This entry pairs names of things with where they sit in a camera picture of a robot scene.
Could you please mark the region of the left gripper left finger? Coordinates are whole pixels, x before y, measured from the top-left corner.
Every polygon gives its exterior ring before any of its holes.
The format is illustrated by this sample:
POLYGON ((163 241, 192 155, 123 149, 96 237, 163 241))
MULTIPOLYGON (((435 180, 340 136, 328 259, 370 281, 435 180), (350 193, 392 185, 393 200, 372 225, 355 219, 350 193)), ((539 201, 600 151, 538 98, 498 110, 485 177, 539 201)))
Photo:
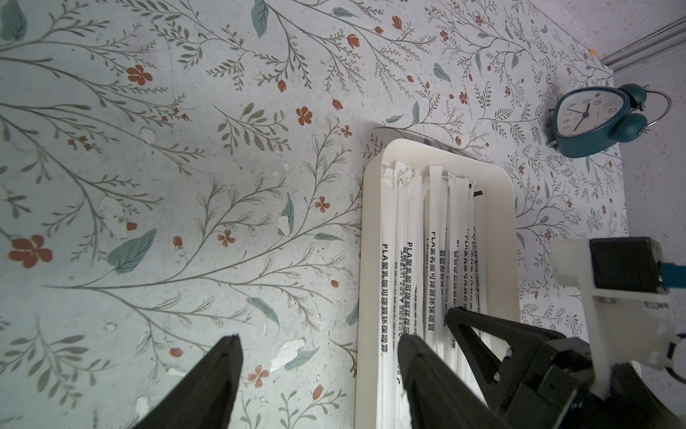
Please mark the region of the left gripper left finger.
POLYGON ((224 336, 136 427, 226 429, 242 364, 239 336, 224 336))

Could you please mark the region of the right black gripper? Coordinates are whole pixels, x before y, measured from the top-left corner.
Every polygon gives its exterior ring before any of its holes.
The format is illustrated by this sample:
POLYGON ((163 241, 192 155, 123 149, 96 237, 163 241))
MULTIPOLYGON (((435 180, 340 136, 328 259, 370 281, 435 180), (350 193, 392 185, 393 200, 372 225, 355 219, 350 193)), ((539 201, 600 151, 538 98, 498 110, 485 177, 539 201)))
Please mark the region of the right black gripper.
POLYGON ((600 398, 589 345, 553 330, 453 307, 446 323, 473 371, 487 405, 503 407, 513 428, 679 428, 681 419, 657 397, 630 363, 610 370, 600 398), (516 345, 499 359, 479 332, 516 345))

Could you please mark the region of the white storage tray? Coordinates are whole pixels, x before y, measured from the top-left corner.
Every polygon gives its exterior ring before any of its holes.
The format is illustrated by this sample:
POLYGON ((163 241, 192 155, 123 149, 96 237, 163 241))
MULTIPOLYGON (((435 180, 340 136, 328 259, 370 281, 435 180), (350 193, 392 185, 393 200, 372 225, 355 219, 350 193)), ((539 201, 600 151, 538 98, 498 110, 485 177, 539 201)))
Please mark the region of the white storage tray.
POLYGON ((486 303, 491 316, 519 321, 515 195, 500 167, 451 154, 410 139, 395 139, 367 163, 363 177, 361 263, 355 426, 374 428, 379 411, 378 375, 381 349, 382 169, 400 161, 422 169, 435 164, 474 179, 485 198, 486 303))

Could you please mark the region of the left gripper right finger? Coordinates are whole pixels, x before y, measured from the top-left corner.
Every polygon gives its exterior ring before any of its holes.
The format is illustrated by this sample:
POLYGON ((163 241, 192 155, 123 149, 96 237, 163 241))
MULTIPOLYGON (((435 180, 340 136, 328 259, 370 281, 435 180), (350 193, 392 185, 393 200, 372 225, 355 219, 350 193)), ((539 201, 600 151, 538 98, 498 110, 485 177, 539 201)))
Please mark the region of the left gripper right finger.
POLYGON ((398 343, 398 363, 413 428, 506 428, 416 335, 398 343))

